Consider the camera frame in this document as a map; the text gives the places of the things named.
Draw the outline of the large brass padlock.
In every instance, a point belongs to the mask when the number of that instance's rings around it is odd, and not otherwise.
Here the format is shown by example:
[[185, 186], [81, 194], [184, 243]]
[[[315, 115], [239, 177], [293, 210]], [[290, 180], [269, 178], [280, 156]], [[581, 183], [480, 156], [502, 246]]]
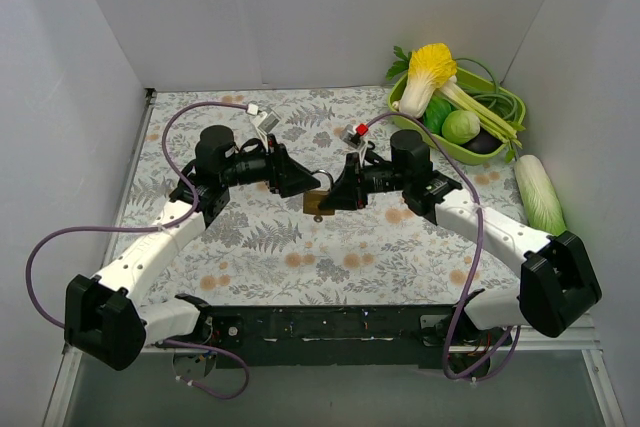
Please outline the large brass padlock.
[[302, 211], [306, 215], [312, 215], [315, 222], [320, 223], [327, 216], [335, 214], [334, 209], [321, 209], [320, 203], [328, 196], [328, 190], [309, 190], [302, 197]]

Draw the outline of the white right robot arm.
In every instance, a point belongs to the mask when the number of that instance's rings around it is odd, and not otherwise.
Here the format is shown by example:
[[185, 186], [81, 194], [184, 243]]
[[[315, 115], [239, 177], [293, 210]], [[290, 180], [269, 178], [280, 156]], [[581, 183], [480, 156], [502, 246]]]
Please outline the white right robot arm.
[[390, 139], [391, 158], [362, 163], [356, 153], [329, 192], [322, 211], [364, 208], [374, 193], [401, 192], [406, 205], [431, 223], [473, 240], [520, 279], [517, 287], [487, 290], [463, 301], [452, 320], [454, 336], [475, 344], [490, 329], [528, 325], [556, 338], [602, 298], [584, 243], [565, 231], [558, 236], [536, 230], [474, 202], [470, 191], [434, 169], [429, 146], [415, 130]]

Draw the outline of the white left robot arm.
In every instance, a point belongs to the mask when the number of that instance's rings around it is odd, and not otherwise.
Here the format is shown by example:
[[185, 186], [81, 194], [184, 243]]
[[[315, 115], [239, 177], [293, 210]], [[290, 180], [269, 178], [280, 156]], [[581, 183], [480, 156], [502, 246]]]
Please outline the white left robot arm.
[[116, 371], [131, 365], [146, 345], [178, 338], [200, 347], [211, 339], [205, 301], [189, 294], [156, 306], [143, 300], [156, 278], [220, 215], [230, 188], [265, 183], [287, 198], [320, 185], [274, 135], [237, 146], [233, 131], [222, 125], [201, 132], [195, 158], [182, 173], [186, 178], [170, 194], [154, 232], [137, 238], [93, 277], [78, 275], [67, 286], [66, 342]]

